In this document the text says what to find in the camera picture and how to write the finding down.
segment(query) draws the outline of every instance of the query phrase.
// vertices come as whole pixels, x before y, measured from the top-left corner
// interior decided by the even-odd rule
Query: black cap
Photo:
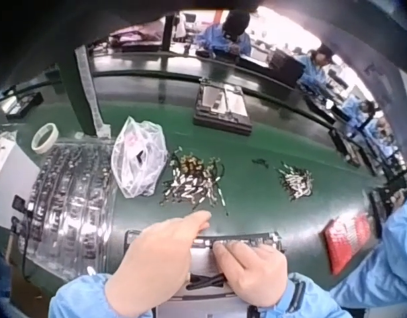
[[[320,53],[326,56],[327,60],[331,63],[331,64],[335,64],[333,62],[333,55],[334,52],[332,51],[331,48],[329,48],[328,46],[326,46],[324,43],[321,44],[321,46],[315,51],[316,53]]]

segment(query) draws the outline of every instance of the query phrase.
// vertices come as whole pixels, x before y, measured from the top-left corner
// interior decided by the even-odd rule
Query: blue jacket
[[[407,200],[383,226],[383,239],[331,296],[346,308],[407,301]]]
[[[222,32],[222,24],[215,24],[208,26],[202,33],[196,35],[195,43],[203,46],[207,50],[223,50],[228,52],[231,41],[224,38]],[[250,37],[247,33],[243,33],[238,38],[238,46],[240,47],[240,54],[250,56],[251,44]]]
[[[104,286],[108,275],[81,276],[62,286],[50,301],[49,318],[120,318],[108,304]],[[351,318],[330,297],[328,292],[317,286],[312,280],[299,274],[291,274],[286,292],[280,302],[270,308],[259,308],[261,318]],[[301,306],[293,313],[285,311],[291,306],[295,292],[295,281],[305,281],[304,294],[297,298]],[[152,312],[144,313],[140,318],[150,318]]]
[[[350,95],[341,106],[341,111],[350,117],[350,120],[347,122],[349,130],[361,126],[367,118],[367,116],[361,112],[360,104],[361,101],[358,98],[354,95]]]
[[[294,57],[304,65],[304,71],[298,82],[309,87],[325,85],[327,77],[322,68],[317,67],[310,59],[309,55],[300,55]]]

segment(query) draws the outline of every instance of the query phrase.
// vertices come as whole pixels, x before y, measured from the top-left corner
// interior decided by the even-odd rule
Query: factory floor
[[[29,318],[47,318],[50,298],[42,295],[41,291],[24,280],[21,271],[12,269],[13,305]]]

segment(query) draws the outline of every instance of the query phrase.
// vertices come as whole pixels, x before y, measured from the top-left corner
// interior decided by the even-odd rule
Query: person
[[[327,77],[322,68],[333,62],[333,55],[334,53],[330,48],[321,44],[318,49],[309,51],[307,55],[295,56],[294,58],[305,66],[298,83],[311,88],[325,88]]]
[[[50,301],[49,318],[152,317],[150,309],[169,300],[186,282],[190,248],[209,228],[210,216],[198,211],[143,230],[112,276],[80,276],[62,286]],[[272,246],[216,242],[212,250],[229,286],[257,306],[261,318],[351,318],[309,278],[287,277],[287,259]]]
[[[346,123],[346,133],[353,135],[369,116],[375,114],[375,105],[368,99],[362,101],[354,95],[350,95],[342,104],[341,111],[345,113],[350,120]],[[373,133],[376,128],[377,121],[371,119],[371,121],[365,127],[366,131]]]
[[[250,37],[245,32],[249,22],[248,12],[230,11],[224,23],[213,24],[196,35],[195,44],[206,50],[222,50],[235,55],[250,56]]]
[[[185,14],[182,12],[179,12],[175,16],[177,24],[175,25],[175,30],[173,32],[173,37],[177,41],[183,41],[187,35],[187,31],[185,30]]]
[[[397,206],[403,200],[400,194]],[[350,309],[407,301],[407,200],[386,220],[381,242],[330,295]]]

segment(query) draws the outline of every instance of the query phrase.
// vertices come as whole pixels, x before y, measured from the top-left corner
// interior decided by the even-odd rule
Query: dark tray
[[[207,83],[202,83],[197,93],[193,123],[202,127],[249,136],[252,129],[252,124],[249,117],[239,114],[229,115],[214,113],[210,111],[210,107],[202,105],[203,90],[205,86],[210,85]]]

